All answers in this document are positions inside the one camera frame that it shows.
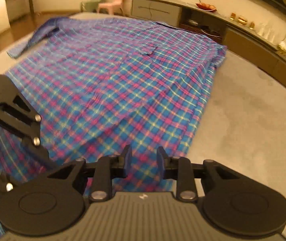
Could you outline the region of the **pink plastic chair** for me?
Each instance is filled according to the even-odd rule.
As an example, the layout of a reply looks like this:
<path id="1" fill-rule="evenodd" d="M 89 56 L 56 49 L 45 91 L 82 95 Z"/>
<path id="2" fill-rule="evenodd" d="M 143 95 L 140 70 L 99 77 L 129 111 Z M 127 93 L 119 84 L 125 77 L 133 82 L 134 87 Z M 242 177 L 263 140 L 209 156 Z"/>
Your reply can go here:
<path id="1" fill-rule="evenodd" d="M 111 2 L 99 3 L 97 12 L 100 13 L 101 10 L 106 10 L 109 15 L 114 15 L 114 12 L 119 10 L 121 14 L 125 16 L 123 3 L 124 0 L 112 0 Z"/>

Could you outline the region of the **clear glassware on cabinet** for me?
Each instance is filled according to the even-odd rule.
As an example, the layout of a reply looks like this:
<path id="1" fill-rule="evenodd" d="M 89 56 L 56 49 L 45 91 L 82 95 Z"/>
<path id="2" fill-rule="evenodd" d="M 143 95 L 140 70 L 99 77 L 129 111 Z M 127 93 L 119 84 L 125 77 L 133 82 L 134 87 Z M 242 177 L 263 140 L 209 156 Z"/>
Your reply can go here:
<path id="1" fill-rule="evenodd" d="M 274 45 L 278 43 L 278 35 L 270 23 L 260 23 L 257 26 L 256 33 L 264 40 Z"/>

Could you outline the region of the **golden ornaments on cabinet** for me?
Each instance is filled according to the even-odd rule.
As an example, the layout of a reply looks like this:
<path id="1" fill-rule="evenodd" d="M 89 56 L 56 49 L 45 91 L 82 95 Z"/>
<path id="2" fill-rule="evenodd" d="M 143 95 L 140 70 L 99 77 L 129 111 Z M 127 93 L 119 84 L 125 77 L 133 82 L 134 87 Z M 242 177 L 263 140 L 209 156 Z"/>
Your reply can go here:
<path id="1" fill-rule="evenodd" d="M 234 12 L 231 13 L 230 19 L 232 21 L 235 21 L 243 26 L 247 26 L 249 29 L 253 30 L 255 28 L 254 22 L 249 22 L 245 17 L 243 16 L 237 16 Z"/>

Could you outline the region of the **red fruit plate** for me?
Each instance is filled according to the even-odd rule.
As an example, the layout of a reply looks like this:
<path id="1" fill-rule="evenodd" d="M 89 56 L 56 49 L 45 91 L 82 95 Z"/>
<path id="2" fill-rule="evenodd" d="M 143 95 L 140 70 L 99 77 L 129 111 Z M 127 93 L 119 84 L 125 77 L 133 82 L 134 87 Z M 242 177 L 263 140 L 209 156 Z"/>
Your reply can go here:
<path id="1" fill-rule="evenodd" d="M 214 5 L 211 5 L 211 4 L 206 4 L 206 3 L 196 3 L 196 6 L 199 8 L 199 9 L 202 9 L 204 11 L 210 11 L 210 12 L 215 12 L 217 9 Z"/>

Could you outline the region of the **green plastic chair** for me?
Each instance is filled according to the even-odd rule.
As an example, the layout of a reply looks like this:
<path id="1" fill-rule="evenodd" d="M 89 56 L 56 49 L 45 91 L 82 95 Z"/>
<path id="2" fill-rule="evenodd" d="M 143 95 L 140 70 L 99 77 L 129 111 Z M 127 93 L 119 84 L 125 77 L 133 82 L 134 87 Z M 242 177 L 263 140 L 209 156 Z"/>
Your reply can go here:
<path id="1" fill-rule="evenodd" d="M 89 0 L 82 1 L 80 3 L 81 12 L 97 12 L 99 3 L 103 3 L 105 0 Z"/>

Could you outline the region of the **long grey TV cabinet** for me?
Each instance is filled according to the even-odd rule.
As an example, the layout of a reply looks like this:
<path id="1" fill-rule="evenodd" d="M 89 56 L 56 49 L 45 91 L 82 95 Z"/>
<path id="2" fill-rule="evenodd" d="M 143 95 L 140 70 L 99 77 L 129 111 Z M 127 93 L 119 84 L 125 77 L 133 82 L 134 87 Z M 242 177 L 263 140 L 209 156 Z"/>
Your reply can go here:
<path id="1" fill-rule="evenodd" d="M 216 12 L 207 12 L 176 0 L 131 0 L 131 15 L 204 34 L 286 87 L 286 57 L 277 51 L 276 46 L 255 31 Z"/>

